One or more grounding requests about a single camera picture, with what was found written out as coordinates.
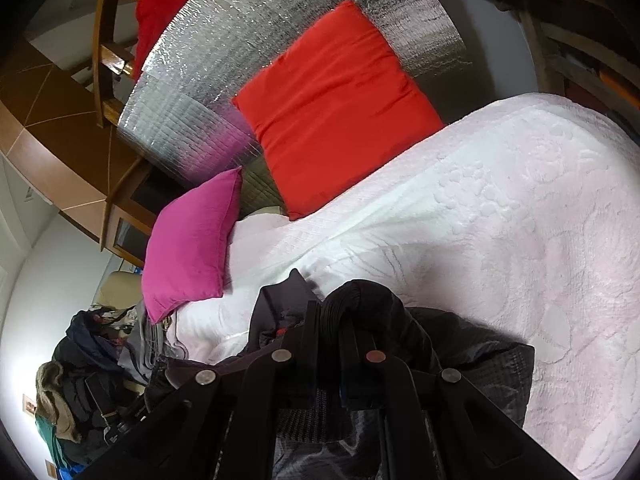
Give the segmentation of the black quilted puffer jacket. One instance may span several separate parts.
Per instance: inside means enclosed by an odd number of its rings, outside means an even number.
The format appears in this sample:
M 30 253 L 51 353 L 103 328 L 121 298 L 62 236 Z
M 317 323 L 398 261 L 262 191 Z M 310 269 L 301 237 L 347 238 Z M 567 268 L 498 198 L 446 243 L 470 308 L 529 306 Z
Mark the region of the black quilted puffer jacket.
M 297 272 L 258 292 L 246 346 L 207 366 L 166 359 L 153 419 L 178 479 L 535 479 L 524 431 L 534 350 L 387 287 L 319 299 Z

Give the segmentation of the pile of dark clothes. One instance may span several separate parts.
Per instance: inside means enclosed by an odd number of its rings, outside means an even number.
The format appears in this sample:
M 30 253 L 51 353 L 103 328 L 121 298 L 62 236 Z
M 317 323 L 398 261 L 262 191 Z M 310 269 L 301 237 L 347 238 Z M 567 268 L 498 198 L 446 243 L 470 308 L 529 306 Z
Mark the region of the pile of dark clothes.
M 77 312 L 50 361 L 38 368 L 36 426 L 59 479 L 80 474 L 145 413 L 145 390 L 164 356 L 147 385 L 118 366 L 134 307 Z

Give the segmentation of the magenta pillow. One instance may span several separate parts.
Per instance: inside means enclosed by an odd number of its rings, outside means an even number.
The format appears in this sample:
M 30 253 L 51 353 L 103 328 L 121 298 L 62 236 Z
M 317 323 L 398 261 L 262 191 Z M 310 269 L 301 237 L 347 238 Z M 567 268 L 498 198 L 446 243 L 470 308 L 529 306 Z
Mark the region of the magenta pillow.
M 191 301 L 224 293 L 229 236 L 240 213 L 242 170 L 217 174 L 158 215 L 146 248 L 142 299 L 154 324 Z

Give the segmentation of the white bedspread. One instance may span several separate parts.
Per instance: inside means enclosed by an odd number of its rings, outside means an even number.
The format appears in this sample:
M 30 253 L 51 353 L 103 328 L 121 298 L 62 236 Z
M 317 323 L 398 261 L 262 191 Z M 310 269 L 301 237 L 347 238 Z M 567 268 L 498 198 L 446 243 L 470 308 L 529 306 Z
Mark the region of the white bedspread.
M 320 210 L 239 221 L 219 299 L 171 315 L 214 364 L 247 342 L 262 286 L 297 270 L 324 297 L 363 278 L 535 349 L 526 431 L 576 477 L 611 479 L 639 441 L 639 149 L 551 94 L 498 101 Z

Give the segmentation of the silver insulation foil sheet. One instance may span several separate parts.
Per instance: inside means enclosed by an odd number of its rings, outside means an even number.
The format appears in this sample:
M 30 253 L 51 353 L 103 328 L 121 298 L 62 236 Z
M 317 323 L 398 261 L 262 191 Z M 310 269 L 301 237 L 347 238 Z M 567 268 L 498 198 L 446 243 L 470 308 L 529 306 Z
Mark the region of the silver insulation foil sheet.
M 119 116 L 122 136 L 180 183 L 242 170 L 243 214 L 281 196 L 232 96 L 344 0 L 188 0 L 160 35 Z M 446 122 L 480 100 L 477 73 L 439 0 L 352 0 Z

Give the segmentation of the red pillow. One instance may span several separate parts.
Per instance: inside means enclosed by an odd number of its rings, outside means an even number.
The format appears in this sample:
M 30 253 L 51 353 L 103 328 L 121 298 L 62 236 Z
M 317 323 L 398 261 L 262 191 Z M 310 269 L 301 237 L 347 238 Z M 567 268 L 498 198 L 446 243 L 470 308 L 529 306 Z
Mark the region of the red pillow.
M 312 214 L 444 123 L 352 0 L 324 14 L 233 99 L 288 218 Z

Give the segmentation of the wooden wardrobe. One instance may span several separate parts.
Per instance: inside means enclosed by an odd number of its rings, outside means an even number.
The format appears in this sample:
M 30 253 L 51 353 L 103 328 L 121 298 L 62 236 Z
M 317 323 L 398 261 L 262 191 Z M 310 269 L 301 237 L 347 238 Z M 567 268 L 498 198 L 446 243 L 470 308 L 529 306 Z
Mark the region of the wooden wardrobe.
M 96 122 L 92 93 L 23 38 L 1 61 L 1 154 L 81 231 L 142 266 L 154 216 L 128 200 L 143 161 L 113 126 Z

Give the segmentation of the wooden chair frame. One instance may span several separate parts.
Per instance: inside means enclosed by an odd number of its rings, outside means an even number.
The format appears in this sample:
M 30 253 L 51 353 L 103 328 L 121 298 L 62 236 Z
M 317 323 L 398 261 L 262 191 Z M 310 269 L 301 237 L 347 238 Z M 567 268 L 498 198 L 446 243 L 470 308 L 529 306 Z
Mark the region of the wooden chair frame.
M 91 69 L 92 91 L 96 106 L 96 123 L 99 127 L 116 126 L 124 109 L 124 103 L 114 95 L 114 78 L 134 76 L 134 55 L 128 48 L 137 37 L 119 44 L 115 40 L 118 8 L 124 3 L 139 0 L 96 0 L 94 14 Z

